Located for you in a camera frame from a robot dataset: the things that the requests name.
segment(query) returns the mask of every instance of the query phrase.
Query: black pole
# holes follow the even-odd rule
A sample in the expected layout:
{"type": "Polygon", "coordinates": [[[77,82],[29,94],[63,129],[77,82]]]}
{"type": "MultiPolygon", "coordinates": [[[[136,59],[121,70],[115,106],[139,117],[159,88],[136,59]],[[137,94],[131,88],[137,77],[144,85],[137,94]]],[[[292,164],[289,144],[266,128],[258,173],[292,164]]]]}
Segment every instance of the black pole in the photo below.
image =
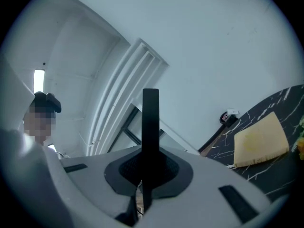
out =
{"type": "Polygon", "coordinates": [[[144,89],[142,98],[142,197],[146,212],[151,206],[153,184],[159,173],[159,90],[144,89]]]}

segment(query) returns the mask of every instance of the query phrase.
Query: beige cushion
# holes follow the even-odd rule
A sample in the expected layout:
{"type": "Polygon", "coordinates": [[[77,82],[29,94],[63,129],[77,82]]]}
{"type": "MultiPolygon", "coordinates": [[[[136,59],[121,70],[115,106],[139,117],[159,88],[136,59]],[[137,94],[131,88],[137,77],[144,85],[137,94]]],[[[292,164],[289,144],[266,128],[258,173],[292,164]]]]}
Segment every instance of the beige cushion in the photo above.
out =
{"type": "Polygon", "coordinates": [[[234,166],[268,161],[289,151],[284,130],[274,112],[234,136],[234,166]]]}

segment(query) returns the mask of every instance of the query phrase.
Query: ceiling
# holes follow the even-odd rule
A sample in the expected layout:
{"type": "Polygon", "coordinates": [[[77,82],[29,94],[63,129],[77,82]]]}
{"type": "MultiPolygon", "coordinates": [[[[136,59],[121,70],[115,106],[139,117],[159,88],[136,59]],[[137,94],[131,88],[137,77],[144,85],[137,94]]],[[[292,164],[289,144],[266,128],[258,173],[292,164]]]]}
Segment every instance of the ceiling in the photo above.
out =
{"type": "Polygon", "coordinates": [[[30,90],[35,69],[44,69],[44,92],[61,102],[55,132],[46,144],[71,157],[84,155],[82,126],[95,100],[92,92],[109,54],[122,40],[77,0],[33,0],[20,14],[1,50],[30,90]]]}
{"type": "Polygon", "coordinates": [[[195,150],[219,129],[227,109],[241,117],[303,83],[303,49],[272,0],[79,1],[167,62],[154,86],[160,119],[195,150]]]}

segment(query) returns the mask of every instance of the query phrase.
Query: black slot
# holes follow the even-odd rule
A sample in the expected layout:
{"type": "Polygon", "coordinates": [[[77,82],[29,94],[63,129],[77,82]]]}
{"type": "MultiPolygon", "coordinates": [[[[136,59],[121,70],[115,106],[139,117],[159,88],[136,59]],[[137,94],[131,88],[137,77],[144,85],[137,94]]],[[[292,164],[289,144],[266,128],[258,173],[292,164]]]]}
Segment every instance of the black slot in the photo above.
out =
{"type": "Polygon", "coordinates": [[[219,188],[219,191],[243,223],[250,221],[258,215],[258,212],[231,185],[223,186],[219,188]]]}
{"type": "Polygon", "coordinates": [[[78,164],[78,165],[67,166],[67,167],[64,167],[63,169],[65,169],[66,173],[69,173],[69,172],[78,171],[78,170],[81,170],[84,168],[87,168],[87,165],[78,164]]]}

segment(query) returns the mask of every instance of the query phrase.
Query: white pipe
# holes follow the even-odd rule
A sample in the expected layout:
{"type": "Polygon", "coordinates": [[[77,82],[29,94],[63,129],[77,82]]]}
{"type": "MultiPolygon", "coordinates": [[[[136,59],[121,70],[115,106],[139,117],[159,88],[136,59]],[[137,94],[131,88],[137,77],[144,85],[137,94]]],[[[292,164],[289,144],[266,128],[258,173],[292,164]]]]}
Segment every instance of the white pipe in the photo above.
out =
{"type": "MultiPolygon", "coordinates": [[[[136,46],[135,51],[131,53],[131,56],[134,55],[134,57],[135,57],[135,56],[136,56],[136,51],[139,52],[139,51],[142,49],[142,48],[140,47],[140,43],[139,43],[139,45],[136,46]]],[[[107,118],[108,118],[108,116],[109,116],[109,114],[110,114],[110,111],[111,111],[111,109],[112,109],[112,106],[114,105],[115,100],[117,99],[117,97],[118,97],[118,95],[119,95],[119,93],[120,93],[120,91],[121,91],[123,85],[125,84],[126,78],[129,76],[129,73],[132,72],[132,70],[133,70],[134,67],[135,67],[135,65],[132,66],[132,67],[130,67],[130,68],[128,69],[128,72],[123,76],[123,78],[122,78],[121,81],[119,82],[118,87],[117,87],[117,89],[115,90],[115,92],[114,92],[113,94],[111,94],[111,96],[109,96],[109,99],[107,99],[107,101],[109,101],[109,106],[108,106],[108,108],[106,109],[105,115],[104,115],[104,117],[102,118],[101,124],[100,124],[100,126],[99,126],[99,128],[98,128],[98,130],[97,130],[97,136],[95,137],[95,139],[97,139],[98,141],[100,141],[100,139],[101,139],[102,133],[103,133],[103,131],[104,131],[104,126],[105,126],[106,120],[107,120],[107,118]]],[[[96,155],[96,153],[97,153],[98,146],[99,146],[99,143],[98,143],[98,145],[96,146],[95,155],[96,155]]]]}
{"type": "MultiPolygon", "coordinates": [[[[118,66],[116,67],[114,73],[112,74],[111,78],[110,78],[110,81],[109,83],[107,84],[105,90],[104,90],[104,93],[100,99],[100,102],[98,104],[98,108],[97,108],[97,111],[94,115],[94,119],[93,119],[93,124],[91,125],[91,129],[90,129],[90,135],[89,135],[89,143],[93,143],[93,136],[96,132],[96,127],[97,127],[97,123],[98,123],[98,120],[100,118],[100,115],[101,115],[101,111],[105,105],[105,102],[107,100],[107,98],[109,97],[109,94],[111,92],[111,89],[113,88],[114,86],[114,83],[116,82],[119,74],[121,73],[123,67],[125,66],[125,64],[127,63],[127,61],[130,59],[131,55],[134,53],[134,51],[138,48],[138,45],[140,44],[140,40],[137,40],[133,45],[131,45],[129,47],[129,49],[127,50],[127,52],[125,53],[125,55],[123,56],[123,58],[121,59],[121,61],[119,62],[118,66]]],[[[89,155],[89,146],[87,146],[87,151],[86,151],[86,155],[88,156],[89,155]]],[[[91,151],[90,151],[90,155],[92,155],[93,153],[93,148],[94,146],[92,145],[91,147],[91,151]]]]}

